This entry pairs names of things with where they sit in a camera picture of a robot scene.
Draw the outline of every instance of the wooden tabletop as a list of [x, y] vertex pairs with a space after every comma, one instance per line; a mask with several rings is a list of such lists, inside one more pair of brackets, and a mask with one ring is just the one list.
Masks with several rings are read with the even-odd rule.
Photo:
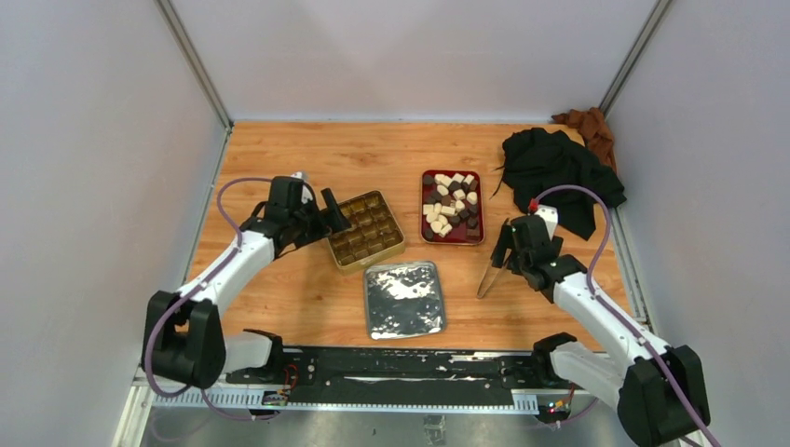
[[[332, 188], [339, 201], [380, 190], [406, 239], [406, 252], [385, 263], [431, 260], [439, 268], [447, 312], [442, 333], [374, 341], [368, 336], [361, 273], [344, 277], [334, 265], [325, 241], [295, 251], [261, 271], [223, 317], [226, 335], [259, 329], [283, 337], [287, 345], [366, 345], [433, 348], [531, 349], [537, 340], [570, 332], [591, 349], [592, 337], [566, 312], [526, 281], [503, 272], [484, 299], [475, 297], [481, 275], [505, 218], [521, 215], [512, 190], [499, 183], [502, 141], [529, 125], [408, 124], [408, 123], [239, 123], [231, 136], [218, 184], [237, 177], [290, 175], [302, 170], [316, 191]], [[541, 126], [581, 137], [561, 125]], [[419, 187], [426, 169], [474, 170], [481, 176], [485, 241], [476, 247], [437, 246], [418, 232]], [[224, 204], [237, 222], [268, 195], [267, 183], [232, 186]], [[564, 252], [588, 264], [603, 236], [604, 220], [597, 212], [598, 231], [589, 241], [558, 228]], [[233, 238], [233, 231], [211, 204], [192, 275], [202, 271]], [[614, 251], [609, 247], [595, 269], [601, 287], [629, 309]]]

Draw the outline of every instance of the white wall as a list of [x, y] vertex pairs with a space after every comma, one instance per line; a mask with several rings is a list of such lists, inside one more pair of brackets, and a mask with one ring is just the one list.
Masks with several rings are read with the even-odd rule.
[[598, 105], [654, 2], [173, 3], [234, 119], [546, 121]]
[[675, 2], [610, 115], [658, 330], [724, 445], [788, 445], [790, 4]]
[[152, 1], [2, 2], [0, 61], [0, 445], [107, 445], [224, 132]]

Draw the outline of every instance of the gold tray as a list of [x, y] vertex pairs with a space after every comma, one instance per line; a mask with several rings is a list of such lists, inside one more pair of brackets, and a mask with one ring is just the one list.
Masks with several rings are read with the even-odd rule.
[[380, 191], [351, 198], [339, 207], [351, 228], [329, 237], [329, 248], [343, 275], [406, 251], [403, 231]]

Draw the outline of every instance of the red tray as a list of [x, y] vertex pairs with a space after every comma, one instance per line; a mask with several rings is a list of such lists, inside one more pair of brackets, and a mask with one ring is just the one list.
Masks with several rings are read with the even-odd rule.
[[[428, 196], [430, 193], [436, 189], [436, 183], [430, 185], [422, 184], [422, 179], [426, 175], [434, 176], [436, 174], [444, 174], [452, 177], [454, 174], [462, 174], [464, 177], [471, 174], [474, 177], [474, 180], [477, 181], [477, 189], [474, 191], [477, 193], [477, 227], [480, 228], [480, 236], [478, 238], [468, 238], [467, 237], [467, 224], [466, 222], [461, 222], [461, 224], [455, 228], [453, 228], [450, 233], [447, 233], [446, 237], [439, 237], [438, 235], [433, 237], [433, 240], [427, 240], [425, 238], [425, 230], [430, 227], [430, 224], [425, 221], [425, 215], [422, 213], [422, 206], [426, 203]], [[428, 242], [429, 244], [452, 244], [452, 245], [477, 245], [483, 242], [485, 237], [484, 231], [484, 221], [483, 221], [483, 192], [482, 192], [482, 185], [483, 183], [480, 181], [480, 176], [477, 172], [471, 170], [449, 170], [449, 169], [430, 169], [426, 170], [425, 172], [420, 175], [420, 187], [422, 194], [420, 195], [420, 205], [419, 205], [419, 218], [420, 218], [420, 237], [422, 240]], [[469, 206], [469, 202], [464, 200], [464, 203]]]

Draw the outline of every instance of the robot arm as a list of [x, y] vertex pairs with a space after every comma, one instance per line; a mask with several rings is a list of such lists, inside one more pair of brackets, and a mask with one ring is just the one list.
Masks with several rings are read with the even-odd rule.
[[[594, 280], [588, 281], [583, 264], [569, 254], [560, 254], [563, 240], [553, 235], [556, 225], [556, 210], [545, 206], [511, 223], [506, 221], [492, 265], [524, 276], [533, 290], [578, 320], [608, 358], [595, 355], [572, 335], [558, 333], [534, 346], [545, 374], [577, 384], [611, 407], [638, 445], [661, 445], [698, 428], [667, 384], [655, 359], [658, 355], [669, 365], [703, 423], [710, 424], [696, 353], [686, 345], [670, 346], [634, 321]], [[638, 328], [636, 333], [626, 324]]]
[[[278, 336], [245, 330], [225, 340], [220, 318], [247, 283], [286, 247], [293, 244], [299, 249], [350, 227], [332, 192], [324, 189], [321, 193], [325, 210], [319, 210], [312, 189], [302, 179], [272, 179], [268, 201], [255, 207], [223, 254], [177, 291], [158, 291], [151, 298], [143, 346], [153, 344], [153, 352], [148, 364], [143, 348], [143, 366], [156, 375], [204, 389], [222, 373], [250, 367], [281, 369]], [[184, 303], [155, 333], [165, 313], [180, 302]], [[186, 331], [176, 330], [186, 323]]]

